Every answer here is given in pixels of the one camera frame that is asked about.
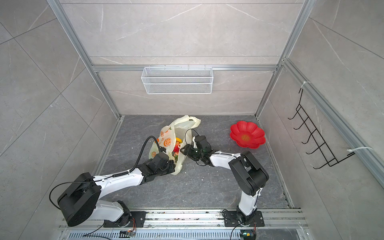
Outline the red flower-shaped plastic bowl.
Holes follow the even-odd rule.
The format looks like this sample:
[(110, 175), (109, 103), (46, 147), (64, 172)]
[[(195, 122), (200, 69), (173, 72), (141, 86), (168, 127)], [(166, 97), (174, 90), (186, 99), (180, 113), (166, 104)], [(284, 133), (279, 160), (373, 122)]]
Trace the red flower-shaped plastic bowl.
[(257, 149), (266, 143), (264, 130), (253, 122), (239, 121), (230, 130), (231, 139), (242, 148)]

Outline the cream plastic bag orange print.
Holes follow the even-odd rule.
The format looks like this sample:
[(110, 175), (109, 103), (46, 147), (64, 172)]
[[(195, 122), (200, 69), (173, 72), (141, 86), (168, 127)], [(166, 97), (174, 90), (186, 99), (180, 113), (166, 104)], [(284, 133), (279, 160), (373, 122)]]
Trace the cream plastic bag orange print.
[(180, 149), (186, 144), (192, 144), (193, 137), (190, 129), (197, 128), (200, 123), (200, 119), (185, 115), (174, 120), (170, 125), (161, 129), (160, 136), (157, 138), (157, 142), (159, 143), (160, 147), (166, 149), (166, 154), (169, 156), (170, 160), (175, 162), (175, 172), (172, 173), (172, 175), (177, 175), (182, 170), (183, 163), (187, 158), (182, 153), (179, 153), (178, 155), (172, 154), (175, 145), (179, 144), (176, 142), (176, 138), (183, 140), (183, 142), (179, 144)]

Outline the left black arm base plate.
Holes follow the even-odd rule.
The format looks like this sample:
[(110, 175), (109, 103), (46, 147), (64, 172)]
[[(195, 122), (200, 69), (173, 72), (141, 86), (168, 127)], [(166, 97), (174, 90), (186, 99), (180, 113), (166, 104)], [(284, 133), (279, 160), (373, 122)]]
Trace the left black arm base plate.
[(147, 212), (130, 212), (130, 214), (123, 214), (116, 222), (105, 221), (104, 228), (142, 228), (146, 219)]

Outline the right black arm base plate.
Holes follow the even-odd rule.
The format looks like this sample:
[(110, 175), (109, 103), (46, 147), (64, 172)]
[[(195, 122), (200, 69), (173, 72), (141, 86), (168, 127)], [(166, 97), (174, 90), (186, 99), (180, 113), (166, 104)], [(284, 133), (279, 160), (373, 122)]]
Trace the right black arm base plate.
[(264, 217), (260, 211), (254, 211), (251, 215), (245, 216), (241, 211), (223, 210), (222, 216), (226, 227), (235, 227), (237, 225), (244, 227), (265, 226)]

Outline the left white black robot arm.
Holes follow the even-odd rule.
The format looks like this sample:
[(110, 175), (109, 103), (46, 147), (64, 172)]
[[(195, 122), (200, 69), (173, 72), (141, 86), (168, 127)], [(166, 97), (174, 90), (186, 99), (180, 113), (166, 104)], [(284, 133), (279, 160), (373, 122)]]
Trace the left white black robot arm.
[(83, 173), (62, 193), (57, 203), (69, 227), (78, 226), (87, 220), (104, 220), (108, 226), (125, 227), (133, 218), (126, 204), (101, 198), (151, 182), (158, 176), (171, 174), (175, 167), (174, 161), (167, 154), (159, 153), (133, 170), (103, 176)]

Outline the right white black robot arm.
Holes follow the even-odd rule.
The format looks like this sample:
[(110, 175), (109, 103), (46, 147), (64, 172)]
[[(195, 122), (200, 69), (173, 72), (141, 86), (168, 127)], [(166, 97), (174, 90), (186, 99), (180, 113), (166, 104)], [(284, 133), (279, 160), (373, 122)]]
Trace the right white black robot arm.
[(259, 196), (269, 180), (269, 175), (251, 152), (230, 154), (214, 150), (206, 137), (201, 135), (196, 136), (191, 144), (180, 148), (180, 152), (196, 163), (201, 161), (205, 166), (231, 170), (242, 190), (237, 206), (237, 218), (241, 223), (245, 223), (255, 216)]

